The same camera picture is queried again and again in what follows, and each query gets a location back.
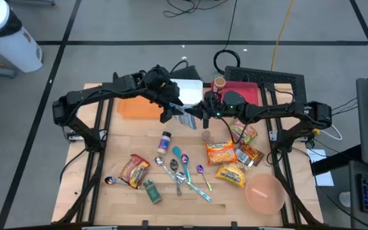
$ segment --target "small bottle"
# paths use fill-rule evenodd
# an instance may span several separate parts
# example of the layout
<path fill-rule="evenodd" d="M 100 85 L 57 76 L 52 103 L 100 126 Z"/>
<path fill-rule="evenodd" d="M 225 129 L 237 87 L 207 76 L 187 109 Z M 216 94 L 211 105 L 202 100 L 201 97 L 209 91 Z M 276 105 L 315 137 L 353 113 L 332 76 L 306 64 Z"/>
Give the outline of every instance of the small bottle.
<path fill-rule="evenodd" d="M 162 200 L 161 195 L 158 193 L 157 188 L 152 180 L 144 182 L 143 185 L 146 187 L 147 194 L 153 204 L 157 204 Z"/>
<path fill-rule="evenodd" d="M 161 136 L 160 144 L 158 144 L 157 153 L 165 155 L 169 148 L 171 140 L 171 134 L 169 132 L 163 132 Z"/>
<path fill-rule="evenodd" d="M 201 138 L 203 138 L 204 141 L 210 140 L 211 137 L 211 133 L 208 130 L 203 131 L 203 133 L 201 134 Z"/>

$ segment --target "snack bag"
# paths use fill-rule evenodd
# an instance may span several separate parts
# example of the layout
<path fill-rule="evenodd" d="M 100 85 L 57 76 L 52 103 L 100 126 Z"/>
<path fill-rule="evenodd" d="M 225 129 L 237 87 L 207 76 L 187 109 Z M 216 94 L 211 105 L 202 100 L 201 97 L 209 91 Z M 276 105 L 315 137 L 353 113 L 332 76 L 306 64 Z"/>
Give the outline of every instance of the snack bag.
<path fill-rule="evenodd" d="M 236 120 L 231 125 L 231 132 L 236 137 L 236 139 L 239 139 L 242 133 L 243 128 L 245 125 L 241 123 L 241 121 Z M 250 141 L 252 141 L 257 136 L 256 130 L 251 126 L 247 125 L 245 128 L 245 131 L 242 134 L 241 143 L 248 144 Z"/>
<path fill-rule="evenodd" d="M 131 157 L 121 171 L 119 178 L 137 189 L 147 174 L 150 163 L 136 154 L 131 154 Z"/>
<path fill-rule="evenodd" d="M 258 164 L 260 163 L 260 161 L 265 155 L 262 152 L 254 149 L 249 144 L 242 144 L 240 146 L 240 150 L 243 151 L 244 154 L 248 155 L 248 157 L 250 157 L 254 161 L 254 166 L 258 166 Z"/>
<path fill-rule="evenodd" d="M 207 144 L 208 165 L 236 162 L 232 141 Z"/>
<path fill-rule="evenodd" d="M 237 163 L 222 164 L 218 168 L 218 172 L 215 177 L 230 181 L 241 186 L 242 188 L 243 184 L 245 183 L 245 175 Z"/>

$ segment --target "yellow cable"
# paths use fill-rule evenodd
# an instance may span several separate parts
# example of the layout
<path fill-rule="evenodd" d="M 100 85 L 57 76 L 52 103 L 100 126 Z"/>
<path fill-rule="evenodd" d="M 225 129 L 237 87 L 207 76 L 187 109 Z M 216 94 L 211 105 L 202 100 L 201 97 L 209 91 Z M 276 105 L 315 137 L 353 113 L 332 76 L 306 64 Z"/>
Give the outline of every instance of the yellow cable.
<path fill-rule="evenodd" d="M 289 15 L 291 14 L 292 6 L 293 6 L 294 1 L 295 0 L 291 0 L 291 3 L 289 4 L 289 8 L 287 9 L 287 13 L 286 13 L 284 24 L 282 25 L 282 29 L 280 30 L 280 33 L 279 33 L 279 36 L 278 36 L 278 40 L 276 40 L 275 47 L 273 48 L 271 71 L 273 71 L 273 63 L 275 62 L 275 55 L 276 55 L 276 50 L 278 49 L 278 43 L 279 43 L 279 40 L 280 40 L 280 38 L 282 36 L 282 33 L 284 32 L 285 25 L 286 25 L 286 22 L 288 21 Z"/>

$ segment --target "red tray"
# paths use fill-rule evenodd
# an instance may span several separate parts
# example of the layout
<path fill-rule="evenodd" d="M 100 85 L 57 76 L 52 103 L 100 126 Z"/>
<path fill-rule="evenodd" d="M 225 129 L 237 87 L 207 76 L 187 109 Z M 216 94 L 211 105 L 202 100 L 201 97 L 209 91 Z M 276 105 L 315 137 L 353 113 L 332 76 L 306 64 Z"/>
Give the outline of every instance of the red tray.
<path fill-rule="evenodd" d="M 255 82 L 238 82 L 238 81 L 226 81 L 225 88 L 222 90 L 221 102 L 224 99 L 224 94 L 228 91 L 235 91 L 245 98 L 249 104 L 259 105 L 258 100 L 258 85 Z"/>

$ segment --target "orange container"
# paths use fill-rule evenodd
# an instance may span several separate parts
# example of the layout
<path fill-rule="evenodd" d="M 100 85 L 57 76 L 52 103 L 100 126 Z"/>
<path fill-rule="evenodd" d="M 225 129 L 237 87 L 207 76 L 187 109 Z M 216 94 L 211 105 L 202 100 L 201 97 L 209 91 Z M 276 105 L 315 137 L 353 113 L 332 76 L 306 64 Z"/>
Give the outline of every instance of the orange container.
<path fill-rule="evenodd" d="M 123 118 L 159 119 L 162 112 L 163 108 L 158 108 L 157 104 L 150 103 L 142 96 L 120 99 L 118 103 L 118 113 Z"/>

